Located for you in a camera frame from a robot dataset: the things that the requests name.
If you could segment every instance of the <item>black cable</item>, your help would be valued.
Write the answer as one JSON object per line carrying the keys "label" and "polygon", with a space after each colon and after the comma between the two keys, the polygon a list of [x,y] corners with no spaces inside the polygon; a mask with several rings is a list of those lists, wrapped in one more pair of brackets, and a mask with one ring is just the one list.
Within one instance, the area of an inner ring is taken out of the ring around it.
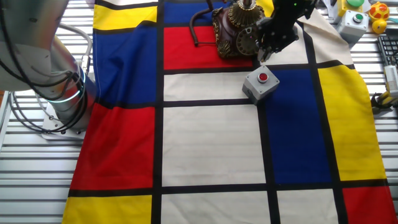
{"label": "black cable", "polygon": [[14,50],[12,49],[12,42],[10,39],[10,36],[8,35],[8,31],[6,28],[6,18],[4,16],[4,11],[3,11],[3,7],[2,7],[2,0],[0,0],[0,25],[1,25],[1,29],[2,32],[4,34],[4,40],[6,42],[7,45],[7,49],[8,52],[10,53],[11,59],[14,62],[15,66],[17,67],[19,73],[21,74],[21,76],[23,77],[24,81],[26,84],[29,85],[29,87],[31,87],[38,95],[40,95],[42,98],[46,99],[46,100],[58,100],[60,99],[63,95],[59,95],[56,97],[51,97],[51,98],[47,98],[41,91],[39,91],[35,85],[29,80],[29,78],[27,77],[27,75],[25,74],[24,70],[22,69],[21,65],[18,62],[18,59],[15,55]]}
{"label": "black cable", "polygon": [[191,20],[189,21],[189,29],[191,30],[191,35],[192,35],[192,38],[193,38],[193,42],[194,42],[196,47],[198,47],[199,44],[215,44],[214,42],[199,42],[198,41],[198,37],[197,37],[197,35],[195,33],[195,30],[193,29],[193,22],[195,22],[195,20],[199,16],[202,16],[202,15],[204,15],[206,13],[209,13],[209,12],[213,11],[213,9],[214,9],[213,3],[211,3],[211,0],[206,0],[206,2],[207,2],[207,5],[208,5],[209,8],[195,13],[192,16]]}
{"label": "black cable", "polygon": [[[19,103],[18,103],[17,98],[16,98],[16,96],[15,96],[15,93],[12,93],[12,97],[14,97],[14,103],[16,104],[16,107],[17,107],[18,111],[20,112],[20,114],[22,115],[22,117],[23,117],[26,121],[22,121],[21,118],[18,116],[18,114],[15,112],[15,109],[12,107],[11,95],[10,95],[9,98],[8,98],[8,102],[9,102],[9,105],[10,105],[10,107],[11,107],[11,111],[12,111],[12,113],[14,114],[14,116],[17,118],[17,120],[18,120],[19,122],[21,122],[25,127],[29,128],[29,129],[31,129],[31,130],[33,130],[33,131],[40,132],[40,133],[58,133],[58,132],[64,132],[64,131],[70,129],[71,127],[73,127],[74,125],[76,125],[77,122],[79,122],[79,120],[84,116],[84,113],[85,113],[85,111],[86,111],[86,109],[87,109],[87,102],[88,102],[88,100],[87,100],[87,92],[85,91],[85,92],[80,96],[80,97],[83,97],[83,99],[82,99],[82,101],[79,103],[78,108],[77,108],[77,110],[75,111],[75,113],[74,113],[73,115],[71,115],[72,118],[71,118],[66,124],[64,124],[63,126],[57,128],[57,129],[51,130],[51,129],[44,129],[44,128],[42,128],[42,127],[40,127],[40,126],[38,126],[38,125],[32,123],[31,121],[29,121],[29,120],[27,119],[27,117],[25,116],[25,114],[22,112],[21,107],[19,106]],[[28,123],[30,123],[32,126],[38,128],[38,129],[35,129],[35,128],[31,127],[31,126],[28,126],[28,125],[25,124],[24,122],[28,122]]]}
{"label": "black cable", "polygon": [[[16,78],[16,79],[18,79],[18,80],[20,80],[20,81],[25,83],[25,80],[22,77],[20,77],[19,75],[15,74],[1,60],[0,60],[0,66],[2,66],[2,68],[5,69],[5,71],[8,74],[12,75],[14,78]],[[51,84],[39,84],[39,83],[34,83],[34,82],[32,82],[32,84],[35,85],[35,86],[38,86],[38,87],[53,87],[53,86],[56,86],[56,85],[59,85],[59,84],[63,83],[65,80],[70,78],[72,75],[73,75],[72,72],[67,72],[67,76],[65,76],[63,79],[61,79],[61,80],[59,80],[59,81],[57,81],[55,83],[51,83]]]}
{"label": "black cable", "polygon": [[[19,107],[18,102],[15,101],[18,111],[20,112],[20,114],[22,115],[22,117],[24,117],[24,119],[25,119],[26,121],[21,120],[21,118],[20,118],[20,117],[18,116],[18,114],[15,112],[15,109],[12,107],[11,96],[9,96],[9,104],[10,104],[11,111],[12,111],[12,113],[14,114],[14,116],[15,116],[15,117],[17,118],[17,120],[18,120],[19,122],[21,122],[25,127],[29,128],[29,129],[31,129],[31,130],[33,130],[33,131],[40,132],[40,133],[57,133],[57,132],[64,132],[64,131],[70,129],[70,128],[73,127],[75,124],[77,124],[77,122],[83,117],[83,115],[84,115],[84,113],[85,113],[85,111],[86,111],[86,107],[87,107],[86,93],[85,93],[84,97],[85,97],[85,99],[83,99],[83,100],[85,101],[85,108],[81,111],[79,117],[78,117],[77,119],[74,119],[74,118],[73,118],[73,119],[71,119],[67,124],[64,124],[62,127],[57,128],[57,129],[53,129],[53,130],[44,129],[44,128],[42,128],[42,127],[40,127],[40,126],[37,126],[36,124],[30,122],[30,121],[26,118],[25,114],[21,111],[21,108]],[[35,126],[36,128],[39,128],[39,129],[32,128],[32,127],[26,125],[24,122],[28,122],[28,123],[30,123],[31,125]]]}

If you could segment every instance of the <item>metal table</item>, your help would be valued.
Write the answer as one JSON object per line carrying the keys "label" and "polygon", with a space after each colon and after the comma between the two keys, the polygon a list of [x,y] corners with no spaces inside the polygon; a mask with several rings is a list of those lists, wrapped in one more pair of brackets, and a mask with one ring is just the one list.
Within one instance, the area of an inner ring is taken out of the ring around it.
{"label": "metal table", "polygon": [[[92,35],[93,4],[87,2],[91,1],[70,0],[62,22]],[[397,9],[390,9],[391,16],[398,19]],[[326,9],[319,11],[331,22]],[[85,52],[86,41],[63,29],[59,29],[57,35],[73,56],[80,59]],[[377,35],[369,30],[351,50],[355,67],[368,86],[369,97],[386,90],[376,39]],[[34,92],[19,92],[17,97],[28,118],[42,124],[45,116]],[[23,127],[10,114],[9,108],[6,108],[4,115],[5,122],[0,133],[0,223],[61,223],[82,142],[46,141],[41,134]],[[397,111],[376,115],[374,121],[398,211]]]}

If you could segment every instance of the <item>green button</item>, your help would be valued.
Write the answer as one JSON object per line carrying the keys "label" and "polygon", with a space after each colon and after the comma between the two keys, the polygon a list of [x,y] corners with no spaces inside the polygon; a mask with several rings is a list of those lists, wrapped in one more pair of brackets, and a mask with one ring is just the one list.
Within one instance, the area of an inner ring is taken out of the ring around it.
{"label": "green button", "polygon": [[357,18],[358,20],[363,20],[363,16],[360,14],[355,15],[355,18]]}
{"label": "green button", "polygon": [[364,2],[365,0],[347,0],[347,3],[353,7],[360,7]]}

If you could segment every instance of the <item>cable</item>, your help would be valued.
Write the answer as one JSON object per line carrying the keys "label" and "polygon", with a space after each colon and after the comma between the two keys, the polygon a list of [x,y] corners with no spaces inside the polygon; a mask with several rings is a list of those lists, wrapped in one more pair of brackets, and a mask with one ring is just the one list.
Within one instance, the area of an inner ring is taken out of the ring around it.
{"label": "cable", "polygon": [[[19,75],[15,74],[15,73],[14,73],[11,69],[9,69],[1,60],[0,60],[0,66],[2,66],[2,68],[5,69],[5,71],[6,71],[7,73],[9,73],[10,75],[12,75],[14,78],[16,78],[16,79],[18,79],[18,80],[20,80],[20,81],[26,83],[25,80],[24,80],[22,77],[20,77]],[[63,78],[63,79],[61,79],[61,80],[59,80],[59,81],[57,81],[57,82],[55,82],[55,83],[51,83],[51,84],[39,84],[39,83],[34,83],[34,82],[32,82],[32,84],[35,85],[35,86],[38,86],[38,87],[53,87],[53,86],[56,86],[56,85],[59,85],[59,84],[63,83],[65,80],[67,80],[68,78],[70,78],[70,77],[73,75],[73,73],[72,73],[72,72],[69,72],[69,71],[66,72],[66,74],[67,74],[67,76],[66,76],[65,78]]]}
{"label": "cable", "polygon": [[73,27],[73,26],[70,26],[70,25],[66,25],[66,24],[63,24],[63,23],[60,23],[60,28],[69,30],[71,32],[75,32],[77,34],[80,34],[82,37],[84,37],[84,39],[87,40],[87,50],[86,50],[86,54],[85,55],[90,56],[91,50],[93,48],[93,41],[91,40],[91,37],[88,34],[86,34],[85,32],[83,32],[80,29],[77,29],[76,27]]}
{"label": "cable", "polygon": [[0,0],[0,25],[2,28],[2,32],[4,34],[4,40],[6,42],[7,45],[7,49],[8,52],[10,53],[11,59],[14,62],[15,66],[18,69],[18,72],[21,74],[21,76],[23,77],[24,81],[26,82],[26,84],[29,85],[29,87],[31,87],[37,94],[39,94],[42,98],[45,98],[46,100],[57,100],[59,98],[61,98],[63,96],[63,94],[60,94],[56,97],[46,97],[41,91],[39,91],[35,85],[29,80],[29,78],[27,77],[27,75],[25,74],[24,70],[22,69],[21,65],[18,62],[18,59],[15,55],[14,49],[12,49],[12,42],[10,39],[10,36],[8,35],[8,31],[7,31],[7,27],[6,27],[6,19],[4,16],[4,10],[3,10],[3,6],[2,6],[2,1]]}
{"label": "cable", "polygon": [[[18,116],[18,114],[16,113],[15,109],[12,107],[11,95],[12,95],[12,97],[14,97],[14,103],[15,103],[15,105],[16,105],[16,107],[17,107],[17,110],[20,112],[21,116],[22,116],[26,121],[21,120],[21,118],[20,118],[20,117]],[[27,119],[27,117],[25,116],[25,114],[22,112],[21,107],[19,106],[18,100],[17,100],[17,98],[15,97],[15,93],[12,93],[12,94],[9,95],[8,103],[9,103],[9,105],[10,105],[11,111],[12,111],[12,113],[14,114],[14,116],[15,116],[15,117],[17,118],[17,120],[18,120],[19,122],[21,122],[25,127],[29,128],[29,129],[31,129],[31,130],[33,130],[33,131],[40,132],[40,133],[58,133],[58,132],[61,132],[61,133],[62,133],[62,132],[64,132],[64,131],[70,129],[70,128],[73,127],[74,125],[76,125],[77,122],[79,122],[79,120],[83,117],[83,115],[84,115],[84,113],[85,113],[85,111],[86,111],[86,109],[87,109],[87,101],[88,101],[88,100],[87,100],[87,92],[84,92],[80,97],[82,97],[82,98],[84,98],[84,99],[83,99],[83,101],[80,101],[81,103],[79,103],[78,108],[76,109],[76,111],[74,112],[74,114],[71,115],[72,119],[70,119],[70,120],[69,120],[66,124],[64,124],[62,127],[59,127],[59,128],[57,128],[57,129],[53,129],[53,130],[44,129],[44,128],[42,128],[42,127],[40,127],[40,126],[38,126],[38,125],[32,123],[31,121],[29,121],[29,119]],[[38,128],[38,129],[35,129],[35,128],[31,127],[31,126],[28,126],[27,124],[25,124],[25,122],[30,123],[32,126]]]}
{"label": "cable", "polygon": [[44,108],[43,103],[40,101],[40,98],[39,98],[38,94],[35,93],[35,96],[36,96],[36,100],[37,100],[37,103],[39,104],[40,108],[44,111],[44,113],[45,113],[49,118],[52,118],[52,119],[54,119],[54,120],[56,120],[56,121],[66,121],[65,119],[58,119],[58,118],[52,116],[51,114],[49,114],[49,112],[47,112],[47,110]]}
{"label": "cable", "polygon": [[189,29],[191,30],[191,35],[192,35],[192,38],[193,38],[193,42],[194,42],[194,44],[195,44],[196,47],[198,47],[199,44],[215,44],[215,43],[213,43],[213,42],[199,42],[199,41],[198,41],[198,37],[197,37],[197,35],[196,35],[196,33],[195,33],[195,30],[193,29],[193,22],[195,22],[195,20],[196,20],[199,16],[202,16],[202,15],[204,15],[204,14],[206,14],[206,13],[209,13],[209,12],[213,11],[213,9],[214,9],[213,3],[211,3],[211,0],[206,0],[206,2],[207,2],[207,5],[208,5],[209,8],[208,8],[208,9],[204,9],[204,10],[202,10],[202,11],[200,11],[200,12],[195,13],[195,14],[192,16],[191,20],[189,21]]}

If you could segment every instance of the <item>red button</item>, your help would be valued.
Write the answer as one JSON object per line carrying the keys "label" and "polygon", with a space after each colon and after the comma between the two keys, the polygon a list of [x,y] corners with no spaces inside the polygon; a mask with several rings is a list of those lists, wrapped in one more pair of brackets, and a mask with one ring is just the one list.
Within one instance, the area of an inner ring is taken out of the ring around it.
{"label": "red button", "polygon": [[258,76],[258,80],[261,83],[265,83],[268,80],[268,75],[265,73],[262,73]]}

